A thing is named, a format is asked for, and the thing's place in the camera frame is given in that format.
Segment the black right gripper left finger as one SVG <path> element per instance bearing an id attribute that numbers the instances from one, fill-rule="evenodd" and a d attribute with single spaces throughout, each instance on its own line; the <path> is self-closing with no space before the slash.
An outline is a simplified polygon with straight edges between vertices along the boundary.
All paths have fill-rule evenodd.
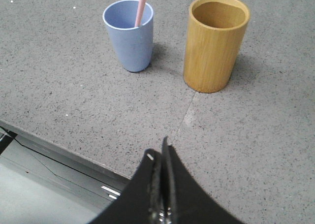
<path id="1" fill-rule="evenodd" d="M 92 220 L 94 224 L 160 223 L 161 155 L 147 149 L 120 196 Z"/>

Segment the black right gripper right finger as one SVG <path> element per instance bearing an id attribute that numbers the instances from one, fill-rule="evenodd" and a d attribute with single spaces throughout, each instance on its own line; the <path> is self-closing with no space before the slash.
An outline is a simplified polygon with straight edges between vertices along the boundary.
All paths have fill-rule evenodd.
<path id="1" fill-rule="evenodd" d="M 241 224 L 194 180 L 173 146 L 162 143 L 162 193 L 166 219 L 172 224 Z"/>

